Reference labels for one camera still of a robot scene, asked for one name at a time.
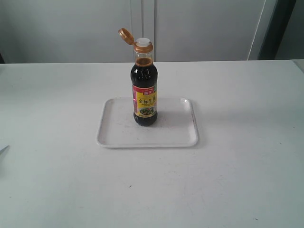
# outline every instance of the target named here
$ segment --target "bottle neck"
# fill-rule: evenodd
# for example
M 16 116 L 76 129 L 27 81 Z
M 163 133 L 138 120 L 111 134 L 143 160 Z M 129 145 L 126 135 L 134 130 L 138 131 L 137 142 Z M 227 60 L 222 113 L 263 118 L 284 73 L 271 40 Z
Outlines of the bottle neck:
M 153 64 L 152 52 L 141 54 L 135 52 L 135 64 L 139 67 L 147 67 Z

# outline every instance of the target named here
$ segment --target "soy sauce bottle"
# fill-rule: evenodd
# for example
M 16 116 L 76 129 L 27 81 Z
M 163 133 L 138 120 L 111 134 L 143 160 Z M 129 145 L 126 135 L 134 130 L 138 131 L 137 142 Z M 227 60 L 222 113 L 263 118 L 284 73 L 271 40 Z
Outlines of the soy sauce bottle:
M 131 33 L 124 28 L 119 30 L 119 35 L 133 45 L 135 51 L 135 64 L 131 70 L 134 119 L 141 126 L 150 126 L 157 119 L 158 72 L 152 59 L 153 45 L 148 38 L 139 38 L 134 42 Z

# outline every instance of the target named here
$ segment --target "bottle cap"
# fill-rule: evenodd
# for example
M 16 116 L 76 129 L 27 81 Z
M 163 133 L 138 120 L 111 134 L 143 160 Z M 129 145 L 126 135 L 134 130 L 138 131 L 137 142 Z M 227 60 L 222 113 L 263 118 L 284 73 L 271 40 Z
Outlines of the bottle cap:
M 129 45 L 134 46 L 134 51 L 141 54 L 146 54 L 153 51 L 153 45 L 148 38 L 138 38 L 134 42 L 134 37 L 125 28 L 118 30 L 120 37 Z

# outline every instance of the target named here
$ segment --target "bottle label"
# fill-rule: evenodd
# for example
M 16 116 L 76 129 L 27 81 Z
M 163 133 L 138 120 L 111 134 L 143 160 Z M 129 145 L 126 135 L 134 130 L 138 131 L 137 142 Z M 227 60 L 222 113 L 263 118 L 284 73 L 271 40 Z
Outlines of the bottle label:
M 133 102 L 135 115 L 143 118 L 156 113 L 156 84 L 150 88 L 138 88 L 133 85 Z

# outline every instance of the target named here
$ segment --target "plastic tray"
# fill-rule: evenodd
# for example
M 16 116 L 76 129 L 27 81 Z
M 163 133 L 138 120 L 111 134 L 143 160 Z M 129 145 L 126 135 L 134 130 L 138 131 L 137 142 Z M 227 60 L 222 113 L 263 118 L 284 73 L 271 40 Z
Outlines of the plastic tray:
M 190 147 L 199 139 L 191 102 L 186 98 L 157 100 L 158 118 L 149 127 L 133 118 L 133 99 L 114 98 L 105 103 L 97 142 L 111 148 Z

